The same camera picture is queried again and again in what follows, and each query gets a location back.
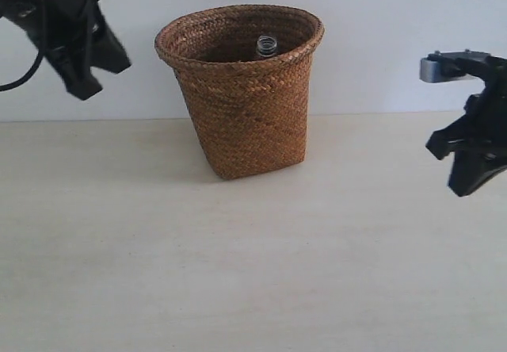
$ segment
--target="table surface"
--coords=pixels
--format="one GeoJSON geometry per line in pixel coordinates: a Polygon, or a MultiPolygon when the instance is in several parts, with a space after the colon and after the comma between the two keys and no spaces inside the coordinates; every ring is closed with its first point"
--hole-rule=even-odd
{"type": "Polygon", "coordinates": [[[460,113],[312,117],[221,182],[189,121],[0,124],[0,350],[507,348],[507,180],[425,149],[460,113]]]}

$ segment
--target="woven basket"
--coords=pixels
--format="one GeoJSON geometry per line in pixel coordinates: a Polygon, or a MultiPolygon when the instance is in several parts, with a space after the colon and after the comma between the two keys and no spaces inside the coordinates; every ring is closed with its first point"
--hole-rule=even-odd
{"type": "Polygon", "coordinates": [[[200,145],[221,178],[305,159],[312,57],[323,35],[311,13],[266,5],[192,13],[157,35],[158,56],[173,68],[200,145]],[[262,34],[278,39],[280,55],[252,61],[262,34]]]}

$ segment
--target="white wall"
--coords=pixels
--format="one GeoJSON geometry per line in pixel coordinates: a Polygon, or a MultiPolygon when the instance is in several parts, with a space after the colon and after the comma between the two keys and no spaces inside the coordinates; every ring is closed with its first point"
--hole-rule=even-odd
{"type": "MultiPolygon", "coordinates": [[[[312,113],[461,109],[481,83],[424,84],[419,59],[435,49],[507,56],[507,0],[103,0],[134,67],[119,76],[96,71],[105,90],[83,103],[66,94],[45,64],[29,84],[0,95],[0,121],[187,117],[154,37],[182,14],[239,3],[298,6],[325,22],[312,113]]],[[[0,22],[0,76],[8,82],[25,73],[35,50],[19,29],[0,22]]]]}

